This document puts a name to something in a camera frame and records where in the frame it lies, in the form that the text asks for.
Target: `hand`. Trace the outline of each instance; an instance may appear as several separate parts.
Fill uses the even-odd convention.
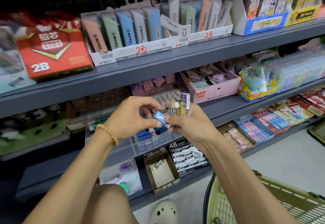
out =
[[[222,136],[201,107],[195,103],[190,104],[189,113],[185,117],[165,115],[164,120],[170,125],[174,125],[169,128],[169,132],[181,132],[191,144],[204,154],[206,154],[206,144],[212,143]]]
[[[148,119],[142,118],[139,110],[142,110]],[[151,115],[158,110],[162,110],[162,107],[153,98],[131,96],[120,104],[106,121],[105,126],[114,133],[118,140],[127,139],[146,128],[160,128],[162,123],[152,119]]]

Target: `gray floor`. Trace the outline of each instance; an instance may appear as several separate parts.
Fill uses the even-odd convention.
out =
[[[325,147],[306,130],[247,157],[252,169],[288,185],[325,196]],[[205,190],[211,177],[202,179],[165,198],[172,199],[179,209],[180,224],[201,224]],[[152,203],[134,212],[140,224],[149,224]]]

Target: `beaded bracelet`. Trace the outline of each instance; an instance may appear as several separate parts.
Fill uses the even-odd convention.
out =
[[[112,139],[114,140],[114,144],[115,145],[119,145],[119,140],[116,138],[116,136],[114,135],[114,133],[107,127],[105,127],[102,124],[98,124],[97,128],[101,128],[104,129],[106,132],[108,132],[108,134],[112,137]]]

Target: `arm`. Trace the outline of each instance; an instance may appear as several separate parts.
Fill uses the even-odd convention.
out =
[[[105,126],[118,140],[134,136],[145,128],[161,127],[161,122],[157,120],[143,119],[139,109],[151,117],[151,112],[155,113],[161,106],[150,97],[129,97],[111,115]],[[103,129],[98,129],[24,223],[80,223],[96,179],[113,146],[110,135]]]
[[[297,224],[295,218],[263,186],[240,154],[227,143],[201,108],[191,103],[185,117],[165,117],[170,131],[181,132],[205,154],[240,224]]]

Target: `clear plastic box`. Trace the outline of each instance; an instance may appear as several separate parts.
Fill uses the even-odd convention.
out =
[[[94,131],[90,131],[89,129],[86,130],[85,145],[88,144],[93,134]],[[121,140],[119,145],[112,148],[108,158],[106,159],[104,167],[109,167],[135,158],[136,156],[143,155],[148,151],[168,144],[173,140],[179,139],[180,137],[182,137],[182,135],[179,132],[169,133],[166,131],[142,142],[139,142],[136,136],[126,140]]]

